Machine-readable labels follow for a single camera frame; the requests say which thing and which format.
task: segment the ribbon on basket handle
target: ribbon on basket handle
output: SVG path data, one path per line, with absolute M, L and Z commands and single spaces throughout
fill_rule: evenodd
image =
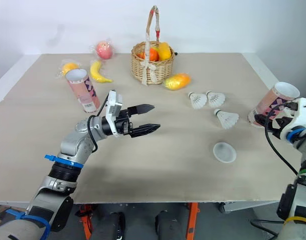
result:
M 146 36 L 145 36 L 145 48 L 144 48 L 144 61 L 140 64 L 144 68 L 143 69 L 143 77 L 142 77 L 142 84 L 147 86 L 147 69 L 149 69 L 149 76 L 151 77 L 152 82 L 157 82 L 157 77 L 155 75 L 155 69 L 157 68 L 155 65 L 150 63 L 150 26 L 153 18 L 153 14 L 155 13 L 155 32 L 156 32 L 156 41 L 159 41 L 160 38 L 160 24 L 159 24 L 159 9 L 156 5 L 154 5 L 151 10 L 149 11 L 149 16 L 146 25 Z

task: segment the pink cylindrical can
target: pink cylindrical can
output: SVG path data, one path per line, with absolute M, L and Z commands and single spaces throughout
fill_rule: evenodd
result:
M 99 98 L 85 69 L 72 69 L 65 74 L 69 86 L 86 113 L 94 113 L 100 107 Z
M 299 96 L 300 91 L 295 86 L 287 82 L 279 81 L 267 92 L 257 106 L 248 114 L 248 121 L 254 127 L 261 128 L 262 126 L 255 120 L 256 114 L 263 114 L 264 116 L 267 116 L 271 109 L 275 106 L 287 101 L 292 101 Z M 270 119 L 273 120 L 282 110 L 283 106 L 280 106 L 279 109 L 274 111 L 275 114 L 271 116 Z

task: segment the wicker basket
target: wicker basket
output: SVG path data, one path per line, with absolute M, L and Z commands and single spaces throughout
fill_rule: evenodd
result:
M 150 41 L 150 26 L 155 13 L 156 25 L 156 41 Z M 174 51 L 170 47 L 171 57 L 164 61 L 149 61 L 150 59 L 150 47 L 158 47 L 160 37 L 159 26 L 159 10 L 157 6 L 153 6 L 149 12 L 148 21 L 146 25 L 146 41 L 143 41 L 135 45 L 132 49 L 132 74 L 133 76 L 142 82 L 142 84 L 161 84 L 172 73 Z M 137 56 L 137 54 L 145 52 L 145 59 Z

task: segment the orange table leg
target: orange table leg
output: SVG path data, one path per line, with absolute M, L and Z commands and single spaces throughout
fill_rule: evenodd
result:
M 91 204 L 83 204 L 80 206 L 79 211 L 75 214 L 76 216 L 79 216 L 81 218 L 80 222 L 83 223 L 85 238 L 87 240 L 90 239 L 93 231 L 93 226 L 91 221 L 92 211 L 93 211 L 93 206 Z
M 197 223 L 197 215 L 200 212 L 197 202 L 189 203 L 189 216 L 186 230 L 186 240 L 194 240 L 195 225 Z

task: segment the small white bowl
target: small white bowl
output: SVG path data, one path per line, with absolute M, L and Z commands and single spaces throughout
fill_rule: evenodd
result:
M 222 163 L 229 164 L 237 159 L 237 151 L 226 142 L 218 142 L 213 147 L 213 154 L 217 160 Z

